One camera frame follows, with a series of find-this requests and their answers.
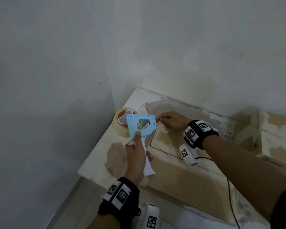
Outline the person's left hand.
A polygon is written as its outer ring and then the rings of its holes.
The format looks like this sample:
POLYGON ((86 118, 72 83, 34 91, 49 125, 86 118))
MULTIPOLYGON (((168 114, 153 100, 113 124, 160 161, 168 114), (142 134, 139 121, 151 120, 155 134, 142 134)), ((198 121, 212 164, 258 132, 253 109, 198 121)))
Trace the person's left hand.
POLYGON ((149 151, 145 151, 142 145, 142 150, 136 150, 133 145, 126 145, 127 152, 127 172, 124 177, 130 180, 134 185, 139 186, 144 178, 144 167, 146 158, 150 162, 153 157, 149 151))

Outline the person's right hand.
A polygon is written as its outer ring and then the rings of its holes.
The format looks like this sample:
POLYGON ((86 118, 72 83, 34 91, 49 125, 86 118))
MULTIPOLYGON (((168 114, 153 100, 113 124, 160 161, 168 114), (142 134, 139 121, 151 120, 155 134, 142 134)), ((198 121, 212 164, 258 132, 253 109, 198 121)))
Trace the person's right hand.
POLYGON ((168 125, 174 130, 183 130, 187 128, 188 124, 193 120, 176 111, 170 111, 163 114, 168 114, 168 125))

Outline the blue and white tape dispenser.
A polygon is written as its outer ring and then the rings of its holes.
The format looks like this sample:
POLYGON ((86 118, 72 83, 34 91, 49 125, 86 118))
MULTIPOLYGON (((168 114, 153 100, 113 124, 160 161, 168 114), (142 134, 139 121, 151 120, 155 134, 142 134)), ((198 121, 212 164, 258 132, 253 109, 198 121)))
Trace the blue and white tape dispenser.
POLYGON ((141 143, 146 151, 145 139, 153 134, 157 128, 156 118, 149 114, 127 114, 126 122, 129 129, 130 141, 127 145, 135 146, 134 136, 137 131, 141 133, 141 143))

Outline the person's right forearm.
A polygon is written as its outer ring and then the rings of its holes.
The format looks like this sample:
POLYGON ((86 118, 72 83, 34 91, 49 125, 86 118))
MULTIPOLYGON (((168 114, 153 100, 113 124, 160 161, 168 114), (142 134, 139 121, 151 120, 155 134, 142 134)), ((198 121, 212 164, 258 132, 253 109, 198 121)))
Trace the person's right forearm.
POLYGON ((202 146, 240 194, 270 222, 279 197, 286 191, 286 175, 217 135, 206 137, 202 146))

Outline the person's left forearm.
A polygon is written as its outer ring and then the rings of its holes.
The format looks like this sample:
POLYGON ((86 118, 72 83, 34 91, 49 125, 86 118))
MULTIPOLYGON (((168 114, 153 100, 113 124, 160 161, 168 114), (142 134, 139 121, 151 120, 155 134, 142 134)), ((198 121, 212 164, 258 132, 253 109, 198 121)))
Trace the person's left forearm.
POLYGON ((98 214, 86 229, 121 229, 121 225, 120 222, 111 214, 98 214))

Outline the clear packing tape roll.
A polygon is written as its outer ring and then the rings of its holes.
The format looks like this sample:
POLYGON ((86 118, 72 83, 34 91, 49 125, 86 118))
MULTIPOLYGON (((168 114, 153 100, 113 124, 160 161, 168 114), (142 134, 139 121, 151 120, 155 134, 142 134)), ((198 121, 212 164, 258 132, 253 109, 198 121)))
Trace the clear packing tape roll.
POLYGON ((121 108, 116 112, 112 121, 115 132, 122 138, 130 138, 126 120, 127 114, 138 114, 138 112, 132 108, 121 108))

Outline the black right wristband with markers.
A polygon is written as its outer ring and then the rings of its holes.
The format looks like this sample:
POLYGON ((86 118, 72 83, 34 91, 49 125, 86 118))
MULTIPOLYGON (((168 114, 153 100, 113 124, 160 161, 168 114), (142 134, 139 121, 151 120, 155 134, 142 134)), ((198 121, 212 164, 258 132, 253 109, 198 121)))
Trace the black right wristband with markers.
POLYGON ((203 141, 206 137, 217 135, 218 130, 210 125, 210 123, 203 120, 192 120, 188 123, 185 131, 183 132, 184 141, 192 148, 196 147, 204 150, 203 141))

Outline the black wristband with markers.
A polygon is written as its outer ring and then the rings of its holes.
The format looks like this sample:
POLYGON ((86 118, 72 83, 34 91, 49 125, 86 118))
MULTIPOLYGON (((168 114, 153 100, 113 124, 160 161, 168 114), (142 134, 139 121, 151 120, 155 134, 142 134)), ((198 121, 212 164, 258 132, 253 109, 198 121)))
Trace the black wristband with markers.
POLYGON ((141 212, 139 194, 140 190, 135 184, 121 177, 102 197, 98 214, 111 214, 119 221, 121 229, 131 229, 133 218, 141 212))
POLYGON ((188 123, 185 131, 183 132, 184 141, 192 148, 196 147, 204 150, 203 141, 206 137, 217 135, 218 130, 210 125, 210 123, 203 120, 192 120, 188 123))

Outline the large worn cardboard box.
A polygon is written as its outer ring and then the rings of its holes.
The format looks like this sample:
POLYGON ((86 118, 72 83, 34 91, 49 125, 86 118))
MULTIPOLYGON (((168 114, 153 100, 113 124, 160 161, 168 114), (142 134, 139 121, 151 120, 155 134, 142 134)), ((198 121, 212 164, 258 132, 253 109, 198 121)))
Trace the large worn cardboard box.
MULTIPOLYGON (((237 121, 196 108, 155 92, 137 87, 124 108, 139 114, 159 116, 179 111, 187 117, 202 119, 219 130, 220 136, 233 141, 237 121)), ((95 148, 80 167, 79 175, 108 189, 126 173, 125 144, 130 138, 120 137, 111 123, 95 148)), ((179 146, 183 132, 158 123, 156 131, 145 140, 154 160, 156 172, 141 183, 140 203, 145 201, 160 208, 160 217, 179 228, 268 229, 269 224, 242 197, 209 159, 188 166, 179 146)))

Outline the black left wristband with markers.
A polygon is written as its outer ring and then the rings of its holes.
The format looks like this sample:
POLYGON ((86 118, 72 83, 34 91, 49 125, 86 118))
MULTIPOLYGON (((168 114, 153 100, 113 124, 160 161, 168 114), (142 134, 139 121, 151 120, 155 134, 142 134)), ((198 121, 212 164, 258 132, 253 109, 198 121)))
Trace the black left wristband with markers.
POLYGON ((135 184, 121 177, 102 197, 98 214, 111 214, 119 221, 121 229, 131 229, 133 218, 141 212, 139 194, 140 190, 135 184))

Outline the small worn cardboard box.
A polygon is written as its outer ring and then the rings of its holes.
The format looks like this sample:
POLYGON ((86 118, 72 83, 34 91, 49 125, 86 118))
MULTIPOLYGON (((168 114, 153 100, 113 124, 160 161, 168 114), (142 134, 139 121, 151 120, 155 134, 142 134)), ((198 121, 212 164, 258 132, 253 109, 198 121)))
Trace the small worn cardboard box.
POLYGON ((234 126, 234 143, 286 175, 286 117, 256 110, 234 126))

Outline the black sleeve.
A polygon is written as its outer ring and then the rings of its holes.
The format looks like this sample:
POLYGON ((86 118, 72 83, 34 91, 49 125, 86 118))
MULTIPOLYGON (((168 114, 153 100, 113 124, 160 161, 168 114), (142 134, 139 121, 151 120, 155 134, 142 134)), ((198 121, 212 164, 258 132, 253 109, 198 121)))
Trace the black sleeve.
POLYGON ((271 214, 270 218, 271 229, 286 229, 286 191, 284 191, 271 214))

